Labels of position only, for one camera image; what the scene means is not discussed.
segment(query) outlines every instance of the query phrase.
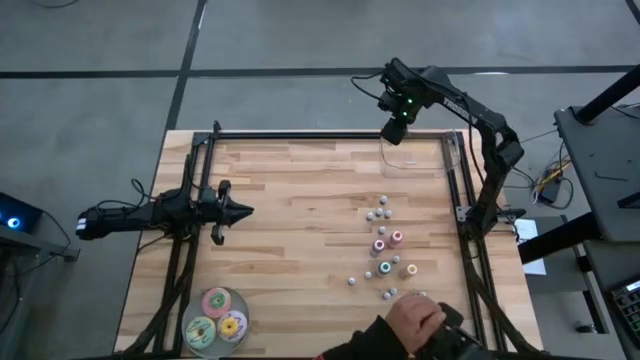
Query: white spool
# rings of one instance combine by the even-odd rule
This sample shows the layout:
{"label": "white spool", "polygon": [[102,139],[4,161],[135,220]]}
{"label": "white spool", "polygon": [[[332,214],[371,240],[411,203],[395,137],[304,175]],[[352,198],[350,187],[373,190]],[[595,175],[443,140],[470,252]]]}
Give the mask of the white spool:
{"label": "white spool", "polygon": [[402,269],[402,271],[400,272],[400,277],[402,279],[408,279],[417,273],[418,273],[418,267],[415,266],[414,264],[409,264],[407,265],[406,268]]}

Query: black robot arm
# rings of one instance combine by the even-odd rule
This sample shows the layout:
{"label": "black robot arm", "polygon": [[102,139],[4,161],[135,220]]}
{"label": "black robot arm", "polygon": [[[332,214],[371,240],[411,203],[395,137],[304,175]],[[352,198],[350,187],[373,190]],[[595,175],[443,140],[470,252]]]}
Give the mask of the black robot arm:
{"label": "black robot arm", "polygon": [[187,238],[197,224],[216,223],[211,237],[222,245],[222,226],[231,226],[251,215],[253,208],[234,202],[231,183],[223,180],[218,190],[206,188],[200,201],[191,200],[189,156],[185,161],[182,185],[158,195],[142,206],[101,208],[94,206],[78,216],[76,235],[82,240],[102,238],[112,232],[162,230],[177,239]]}
{"label": "black robot arm", "polygon": [[471,236],[486,235],[497,222],[496,200],[507,174],[524,155],[516,133],[507,125],[504,116],[457,89],[447,74],[435,66],[418,74],[394,58],[385,65],[380,81],[386,90],[378,107],[392,114],[380,135],[394,145],[402,141],[407,126],[413,124],[420,109],[434,103],[441,104],[478,129],[487,176],[477,204],[466,214],[465,228]]}

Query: sleeve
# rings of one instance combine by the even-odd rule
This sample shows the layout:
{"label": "sleeve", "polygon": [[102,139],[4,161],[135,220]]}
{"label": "sleeve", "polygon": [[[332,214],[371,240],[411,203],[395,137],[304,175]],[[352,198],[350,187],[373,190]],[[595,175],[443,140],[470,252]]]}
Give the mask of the sleeve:
{"label": "sleeve", "polygon": [[348,343],[334,347],[317,360],[400,360],[407,351],[383,318],[378,316],[365,331],[356,331]]}

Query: human hand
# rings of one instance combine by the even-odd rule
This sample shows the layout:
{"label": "human hand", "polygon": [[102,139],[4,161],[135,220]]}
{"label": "human hand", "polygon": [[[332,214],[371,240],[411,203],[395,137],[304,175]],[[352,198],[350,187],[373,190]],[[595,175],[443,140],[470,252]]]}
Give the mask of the human hand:
{"label": "human hand", "polygon": [[426,296],[407,294],[391,307],[385,321],[409,354],[413,354],[440,328],[447,315]]}

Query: person's arm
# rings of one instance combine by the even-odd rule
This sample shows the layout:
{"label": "person's arm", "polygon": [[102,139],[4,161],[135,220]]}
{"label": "person's arm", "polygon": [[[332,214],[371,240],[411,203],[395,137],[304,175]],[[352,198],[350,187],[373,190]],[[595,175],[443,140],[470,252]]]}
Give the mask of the person's arm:
{"label": "person's arm", "polygon": [[383,319],[364,332],[356,331],[348,343],[329,349],[318,360],[406,359],[435,333],[445,314],[433,300],[417,295],[400,298]]}

